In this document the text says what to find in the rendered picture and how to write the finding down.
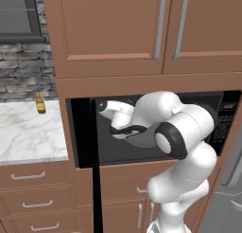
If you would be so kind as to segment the black microwave oven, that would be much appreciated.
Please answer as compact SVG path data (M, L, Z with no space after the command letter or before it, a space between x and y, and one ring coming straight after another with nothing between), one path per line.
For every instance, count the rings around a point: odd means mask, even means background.
M239 90L179 94L183 103L208 104L217 112L219 117L218 125L212 134L205 138L205 142L210 144L217 153L220 153L223 149L241 96L242 92ZM109 100L108 97L78 99L89 99L90 102L95 102L98 161L101 166L170 160L172 158L170 155L160 151L156 146L151 148L139 148L126 141L112 137L109 132L111 122L97 112L97 108ZM73 119L70 99L66 101L66 107L72 137Z

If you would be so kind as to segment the black microwave door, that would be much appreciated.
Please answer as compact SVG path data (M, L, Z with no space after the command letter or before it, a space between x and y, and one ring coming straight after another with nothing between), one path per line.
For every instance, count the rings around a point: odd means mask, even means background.
M91 170L94 233L103 233L95 102L89 99L70 99L70 106L75 164L79 169Z

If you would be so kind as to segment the brown drawer below microwave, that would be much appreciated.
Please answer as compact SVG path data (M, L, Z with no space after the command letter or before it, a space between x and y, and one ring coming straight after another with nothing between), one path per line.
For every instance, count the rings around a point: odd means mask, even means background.
M138 193L136 187L147 189L147 181L151 177L169 169L174 163L174 160L164 160L102 166L100 168L102 201L146 198L147 193Z

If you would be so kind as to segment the yellow glass bottle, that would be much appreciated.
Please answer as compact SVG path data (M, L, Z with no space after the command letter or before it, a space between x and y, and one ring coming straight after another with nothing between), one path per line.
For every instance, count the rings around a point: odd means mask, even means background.
M39 114L45 113L45 105L39 92L36 93L36 108Z

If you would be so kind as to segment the wide brown cupboard door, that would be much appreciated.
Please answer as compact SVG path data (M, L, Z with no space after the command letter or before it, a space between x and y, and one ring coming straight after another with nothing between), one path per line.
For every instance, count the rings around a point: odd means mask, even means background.
M56 77L159 74L160 0L43 0Z

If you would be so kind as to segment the brown drawer front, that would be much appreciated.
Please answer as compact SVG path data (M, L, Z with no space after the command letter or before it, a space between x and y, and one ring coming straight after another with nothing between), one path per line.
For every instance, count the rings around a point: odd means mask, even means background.
M16 190L4 193L2 198L9 215L63 210L73 207L69 187ZM48 203L52 199L54 201L52 206L36 208L23 208L22 206L22 203L26 203L27 205Z
M3 219L8 233L73 233L78 231L78 224L74 211L58 213L31 214ZM52 226L60 223L56 230L33 232L30 227Z
M11 175L36 175L45 171L45 177L28 180L12 180ZM13 166L0 166L0 189L36 187L40 185L65 184L66 170L63 162L33 163Z

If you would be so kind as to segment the brown base cupboard door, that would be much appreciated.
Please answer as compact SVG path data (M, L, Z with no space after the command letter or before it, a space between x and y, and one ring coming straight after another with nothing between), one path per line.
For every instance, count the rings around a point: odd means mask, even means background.
M142 222L137 229L138 205L143 205ZM142 233L146 200L127 200L102 205L103 233Z
M143 233L147 233L147 229L149 227L148 222L149 222L149 212L150 212L150 203L153 203L150 199L147 199L147 204L146 204L146 219L144 221L144 231ZM160 204L154 203L154 213L153 213L153 219L152 222L156 220L157 216L159 215L160 211Z

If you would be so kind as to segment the narrow brown cupboard door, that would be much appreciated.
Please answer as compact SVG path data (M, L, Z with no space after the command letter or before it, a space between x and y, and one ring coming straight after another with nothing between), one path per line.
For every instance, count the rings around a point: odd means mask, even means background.
M181 52L173 59L182 0L171 0L164 72L242 72L242 0L189 0Z

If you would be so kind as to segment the stainless steel fridge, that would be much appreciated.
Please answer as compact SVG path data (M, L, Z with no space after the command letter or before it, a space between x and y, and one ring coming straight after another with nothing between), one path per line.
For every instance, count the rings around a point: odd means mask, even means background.
M199 233L242 233L242 125Z

